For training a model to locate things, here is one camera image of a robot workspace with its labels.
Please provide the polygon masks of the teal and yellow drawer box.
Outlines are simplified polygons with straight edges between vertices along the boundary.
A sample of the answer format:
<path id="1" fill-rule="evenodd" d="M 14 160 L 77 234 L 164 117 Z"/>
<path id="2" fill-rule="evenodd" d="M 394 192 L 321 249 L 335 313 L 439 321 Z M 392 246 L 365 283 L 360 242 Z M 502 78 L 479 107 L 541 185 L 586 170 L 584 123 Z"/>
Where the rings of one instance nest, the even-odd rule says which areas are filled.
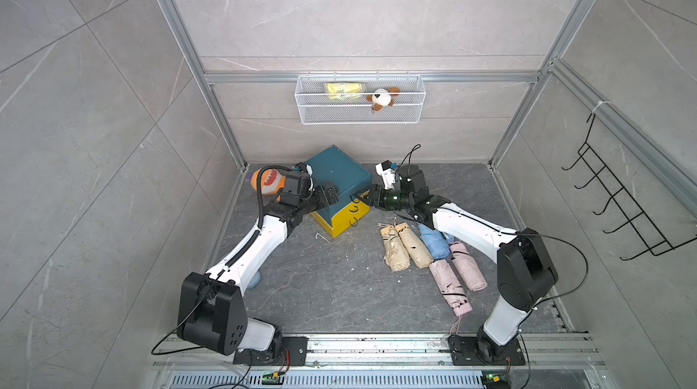
<path id="1" fill-rule="evenodd" d="M 332 183 L 338 188 L 339 200 L 312 213 L 312 217 L 332 238 L 337 238 L 370 212 L 370 207 L 355 198 L 372 184 L 372 175 L 337 146 L 331 146 L 306 161 L 312 177 L 322 185 Z"/>

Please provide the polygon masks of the beige umbrella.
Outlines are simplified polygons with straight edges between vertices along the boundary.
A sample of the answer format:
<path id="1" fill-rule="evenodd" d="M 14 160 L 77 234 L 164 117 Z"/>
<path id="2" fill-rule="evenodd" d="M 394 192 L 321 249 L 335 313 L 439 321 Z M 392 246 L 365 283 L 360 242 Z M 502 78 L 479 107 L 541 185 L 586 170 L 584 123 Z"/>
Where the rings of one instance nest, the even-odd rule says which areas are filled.
<path id="1" fill-rule="evenodd" d="M 408 251 L 408 255 L 419 269 L 425 269 L 434 262 L 434 258 L 424 242 L 407 223 L 397 225 L 396 231 L 403 246 Z"/>
<path id="2" fill-rule="evenodd" d="M 410 256 L 405 248 L 395 225 L 388 225 L 380 230 L 385 248 L 384 261 L 392 272 L 410 268 Z"/>

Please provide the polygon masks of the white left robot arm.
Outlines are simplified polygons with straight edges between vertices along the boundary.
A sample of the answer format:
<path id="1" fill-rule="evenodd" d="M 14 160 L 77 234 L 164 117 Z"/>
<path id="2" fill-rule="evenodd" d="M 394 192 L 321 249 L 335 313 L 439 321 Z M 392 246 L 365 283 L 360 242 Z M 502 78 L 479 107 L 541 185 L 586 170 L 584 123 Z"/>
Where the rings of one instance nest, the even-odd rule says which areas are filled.
<path id="1" fill-rule="evenodd" d="M 243 302 L 254 276 L 305 215 L 339 202 L 334 183 L 319 182 L 310 167 L 283 167 L 285 182 L 275 199 L 264 201 L 262 175 L 257 175 L 258 218 L 244 239 L 205 273 L 192 273 L 183 281 L 176 335 L 199 348 L 224 356 L 238 352 L 281 355 L 281 329 L 249 318 Z"/>

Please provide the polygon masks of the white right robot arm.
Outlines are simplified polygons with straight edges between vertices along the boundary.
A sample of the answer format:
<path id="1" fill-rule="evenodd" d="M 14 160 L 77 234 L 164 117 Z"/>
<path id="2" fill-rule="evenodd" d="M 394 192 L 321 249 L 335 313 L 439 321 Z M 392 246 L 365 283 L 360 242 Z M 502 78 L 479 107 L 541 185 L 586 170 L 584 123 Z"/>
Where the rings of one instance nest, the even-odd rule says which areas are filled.
<path id="1" fill-rule="evenodd" d="M 432 194 L 416 165 L 397 169 L 395 188 L 374 183 L 354 198 L 372 208 L 404 210 L 415 222 L 457 238 L 496 263 L 498 299 L 477 331 L 476 354 L 482 362 L 493 364 L 515 351 L 520 326 L 558 281 L 540 234 L 533 229 L 504 228 Z"/>

